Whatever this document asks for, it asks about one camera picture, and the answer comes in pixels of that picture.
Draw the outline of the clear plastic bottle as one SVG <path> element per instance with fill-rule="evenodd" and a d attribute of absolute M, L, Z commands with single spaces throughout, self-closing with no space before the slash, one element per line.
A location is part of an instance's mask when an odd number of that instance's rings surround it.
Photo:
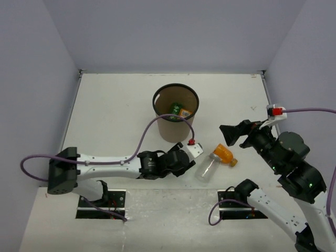
<path fill-rule="evenodd" d="M 195 177 L 202 183 L 209 183 L 220 163 L 221 158 L 218 155 L 209 154 L 198 167 Z"/>

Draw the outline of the orange bottle with label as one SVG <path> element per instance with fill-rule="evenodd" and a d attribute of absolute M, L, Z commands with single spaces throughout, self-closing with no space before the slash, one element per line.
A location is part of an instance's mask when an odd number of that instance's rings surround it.
<path fill-rule="evenodd" d="M 189 117 L 191 114 L 192 114 L 192 112 L 190 112 L 188 110 L 185 110 L 185 109 L 181 109 L 179 111 L 179 116 L 181 116 L 183 118 Z"/>

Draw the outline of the green bottle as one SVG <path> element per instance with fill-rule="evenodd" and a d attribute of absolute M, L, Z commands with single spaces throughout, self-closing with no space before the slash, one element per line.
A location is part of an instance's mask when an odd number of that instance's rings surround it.
<path fill-rule="evenodd" d="M 183 105 L 181 103 L 178 102 L 174 102 L 171 104 L 171 107 L 169 109 L 169 114 L 171 114 L 171 116 L 169 116 L 169 119 L 171 120 L 179 120 L 180 118 L 177 117 L 177 115 L 180 114 L 180 110 L 183 108 Z"/>

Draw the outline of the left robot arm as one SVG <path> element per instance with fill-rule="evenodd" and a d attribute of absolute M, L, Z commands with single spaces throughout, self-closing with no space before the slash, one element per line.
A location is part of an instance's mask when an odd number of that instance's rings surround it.
<path fill-rule="evenodd" d="M 75 193 L 96 207 L 109 201 L 104 177 L 156 180 L 172 174 L 183 175 L 203 153 L 199 144 L 181 142 L 167 152 L 143 151 L 135 156 L 99 157 L 79 154 L 76 147 L 66 148 L 49 161 L 47 192 L 51 195 Z"/>

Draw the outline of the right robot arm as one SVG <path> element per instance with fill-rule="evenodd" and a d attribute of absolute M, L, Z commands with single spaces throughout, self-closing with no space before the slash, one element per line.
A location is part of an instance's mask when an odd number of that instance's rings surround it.
<path fill-rule="evenodd" d="M 254 148 L 278 175 L 278 182 L 298 204 L 304 214 L 300 219 L 270 199 L 253 181 L 245 179 L 234 189 L 232 199 L 239 206 L 249 206 L 263 213 L 295 243 L 297 251 L 335 251 L 335 226 L 328 200 L 327 186 L 321 173 L 305 161 L 309 147 L 294 132 L 283 132 L 275 138 L 271 126 L 244 120 L 236 126 L 221 125 L 226 144 Z"/>

